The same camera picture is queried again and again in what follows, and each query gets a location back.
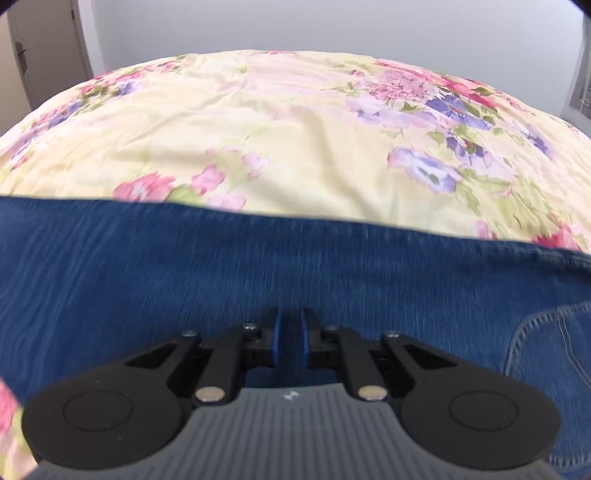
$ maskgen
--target ribbed gray surface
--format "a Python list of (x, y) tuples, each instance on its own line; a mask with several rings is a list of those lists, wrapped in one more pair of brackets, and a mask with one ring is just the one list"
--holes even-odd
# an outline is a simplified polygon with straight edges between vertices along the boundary
[(415, 444), (384, 403), (342, 384), (245, 388), (224, 407), (195, 411), (176, 440), (123, 468), (78, 472), (42, 463), (28, 480), (558, 480), (545, 463), (477, 472)]

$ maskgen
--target denim fabric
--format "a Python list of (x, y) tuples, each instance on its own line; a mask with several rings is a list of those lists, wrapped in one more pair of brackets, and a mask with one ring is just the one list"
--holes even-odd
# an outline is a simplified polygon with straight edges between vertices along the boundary
[(180, 205), (0, 198), (0, 375), (41, 387), (187, 329), (216, 336), (286, 312), (280, 365), (303, 367), (297, 311), (369, 338), (398, 330), (542, 389), (563, 428), (550, 462), (591, 473), (591, 257)]

